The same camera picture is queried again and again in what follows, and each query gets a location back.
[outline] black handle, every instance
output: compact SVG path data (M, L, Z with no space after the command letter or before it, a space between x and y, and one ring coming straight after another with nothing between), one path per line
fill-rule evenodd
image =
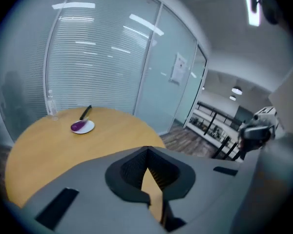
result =
M86 116L86 114L88 113L88 111L89 111L90 108L92 108L91 105L88 106L86 108L86 110L83 112L82 116L80 116L80 118L79 118L80 120L83 120L84 119L84 117Z

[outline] fluorescent light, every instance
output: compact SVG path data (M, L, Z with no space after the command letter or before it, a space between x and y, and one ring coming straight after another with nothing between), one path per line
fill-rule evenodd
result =
M73 7L94 9L96 7L96 4L92 2L67 2L67 3L58 3L58 4L52 5L52 8L55 10L63 9L63 8L73 8Z
M92 64L86 64L86 63L76 63L76 65L81 65L81 66L93 66Z
M138 23L140 23L140 24L142 24L142 25L144 25L145 27L149 28L150 30L153 30L156 34L158 34L160 36L162 36L164 34L164 32L161 31L159 28L155 28L155 26L152 23L150 23L147 20L144 20L143 18L141 18L139 16L131 14L129 16L129 18L134 20L134 21L136 21L136 22L138 22Z
M194 74L194 72L191 72L191 75L193 76L193 78L196 78L196 75Z
M148 36L147 36L146 34L143 34L143 33L141 33L140 31L137 31L137 30L135 30L135 29L129 28L129 27L127 27L127 26L123 26L123 27L124 27L125 29L131 30L131 31L133 31L133 32L135 32L135 33L137 33L137 34L139 34L139 35L145 37L145 38L148 38Z
M92 52L84 52L84 54L88 54L88 55L98 55L97 53L92 53Z
M85 44L85 45L96 45L94 42L89 41L76 41L77 44Z
M246 0L246 5L248 7L249 24L253 26L259 26L260 25L260 13L259 13L260 9L258 9L257 12L254 13L251 9L251 0Z
M111 47L111 49L119 50L119 51L122 51L122 52L130 54L130 51L127 51L127 50L124 50L124 49L119 49L119 48L115 48L115 47Z
M59 17L61 21L94 21L94 18L86 17Z
M235 94L241 95L242 94L242 89L238 86L235 86L234 88L231 89Z

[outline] round table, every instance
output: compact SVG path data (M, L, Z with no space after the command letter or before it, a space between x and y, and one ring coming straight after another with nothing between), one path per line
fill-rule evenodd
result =
M79 120L85 109L61 111L58 120L45 116L21 134L5 169L10 201L22 207L40 188L81 162L140 146L165 147L145 122L108 108L92 108L88 116L95 128L83 135L75 134L70 126ZM142 190L149 193L150 210L160 220L162 192L149 170L144 176Z

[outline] ceiling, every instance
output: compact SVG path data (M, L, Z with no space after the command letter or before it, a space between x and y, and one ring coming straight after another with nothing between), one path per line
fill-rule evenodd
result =
M241 87L241 95L237 95L231 91L234 86ZM206 91L219 94L225 98L234 95L236 97L235 102L253 113L256 113L263 107L272 105L268 99L269 91L231 75L208 71L204 87Z
M248 63L235 66L234 72L227 72L225 67L221 67L222 73L234 73L248 79L246 73L250 70L246 69L252 72L257 67L256 72L260 76L274 79L269 86L274 91L293 67L293 37L279 26L270 25L263 15L259 27L249 25L245 0L181 1L195 15L211 43L212 55L208 62L212 60L213 53L225 53ZM215 67L210 65L209 69L219 71L219 62ZM253 79L252 82L267 87L265 79L260 82Z

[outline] white shelf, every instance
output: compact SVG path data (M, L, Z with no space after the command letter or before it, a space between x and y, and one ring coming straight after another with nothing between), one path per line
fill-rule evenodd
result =
M187 124L187 127L190 128L195 133L197 133L203 139L207 140L209 143L211 143L214 146L216 146L217 148L219 148L221 146L221 143L218 140L215 140L213 137L211 137L211 136L209 136L207 134L204 135L204 132L201 129L199 129L198 127L194 126L193 124L188 123ZM233 151L229 154L229 157L230 158L233 158L237 154L238 151L239 151L239 149L237 147L235 147L233 149ZM226 147L226 146L224 146L222 152L226 154L227 152L229 152L229 148ZM236 161L237 162L242 162L243 160L241 158L238 158Z

